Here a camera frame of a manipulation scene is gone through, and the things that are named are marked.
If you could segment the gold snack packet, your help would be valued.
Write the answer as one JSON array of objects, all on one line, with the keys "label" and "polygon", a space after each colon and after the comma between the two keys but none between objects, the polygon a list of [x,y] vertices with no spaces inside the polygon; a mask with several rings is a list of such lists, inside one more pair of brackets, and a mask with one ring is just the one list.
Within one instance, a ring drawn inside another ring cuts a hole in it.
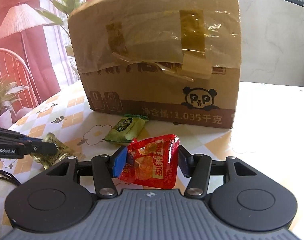
[{"label": "gold snack packet", "polygon": [[45,170],[67,157],[80,159],[80,153],[58,140],[53,133],[48,133],[40,142],[40,150],[31,154],[32,159]]}]

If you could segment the red snack packet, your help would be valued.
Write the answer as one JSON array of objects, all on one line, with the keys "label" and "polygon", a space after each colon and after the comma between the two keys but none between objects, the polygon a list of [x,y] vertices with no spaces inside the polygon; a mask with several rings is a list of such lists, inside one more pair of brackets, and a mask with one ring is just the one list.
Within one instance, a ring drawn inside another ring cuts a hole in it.
[{"label": "red snack packet", "polygon": [[176,183],[179,143],[174,134],[132,141],[118,178],[130,184],[172,189]]}]

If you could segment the green snack packet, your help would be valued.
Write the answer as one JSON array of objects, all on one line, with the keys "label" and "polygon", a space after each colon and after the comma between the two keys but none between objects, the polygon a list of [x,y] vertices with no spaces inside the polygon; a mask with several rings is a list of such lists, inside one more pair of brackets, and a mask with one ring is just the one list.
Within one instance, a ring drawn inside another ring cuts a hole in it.
[{"label": "green snack packet", "polygon": [[149,121],[147,116],[125,114],[104,137],[104,141],[128,144],[136,139]]}]

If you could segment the red printed backdrop curtain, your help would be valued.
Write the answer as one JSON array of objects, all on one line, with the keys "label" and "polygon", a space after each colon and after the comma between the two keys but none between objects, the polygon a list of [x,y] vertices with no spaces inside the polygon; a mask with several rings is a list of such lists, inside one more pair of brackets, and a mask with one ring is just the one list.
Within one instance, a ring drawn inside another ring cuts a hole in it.
[{"label": "red printed backdrop curtain", "polygon": [[40,101],[47,100],[79,79],[75,60],[67,54],[71,48],[67,17],[72,9],[85,1],[0,0],[0,27],[9,9],[21,4],[28,4],[35,11],[47,10],[63,21],[63,25],[33,27],[0,39],[0,48],[22,56],[30,67]]}]

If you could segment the checkered flower tablecloth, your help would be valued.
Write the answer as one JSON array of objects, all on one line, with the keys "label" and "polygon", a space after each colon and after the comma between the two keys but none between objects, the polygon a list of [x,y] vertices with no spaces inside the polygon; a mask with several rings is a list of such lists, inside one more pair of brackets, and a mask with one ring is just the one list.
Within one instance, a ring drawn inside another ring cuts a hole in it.
[{"label": "checkered flower tablecloth", "polygon": [[299,239],[304,87],[242,82],[237,106],[180,89],[177,105],[92,110],[78,82],[0,129],[5,239]]}]

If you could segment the taped brown cardboard box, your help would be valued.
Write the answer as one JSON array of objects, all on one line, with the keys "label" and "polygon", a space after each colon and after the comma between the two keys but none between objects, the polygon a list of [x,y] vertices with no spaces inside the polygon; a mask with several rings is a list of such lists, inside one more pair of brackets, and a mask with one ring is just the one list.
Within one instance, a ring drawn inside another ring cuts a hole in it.
[{"label": "taped brown cardboard box", "polygon": [[239,0],[90,0],[68,28],[92,110],[232,127]]}]

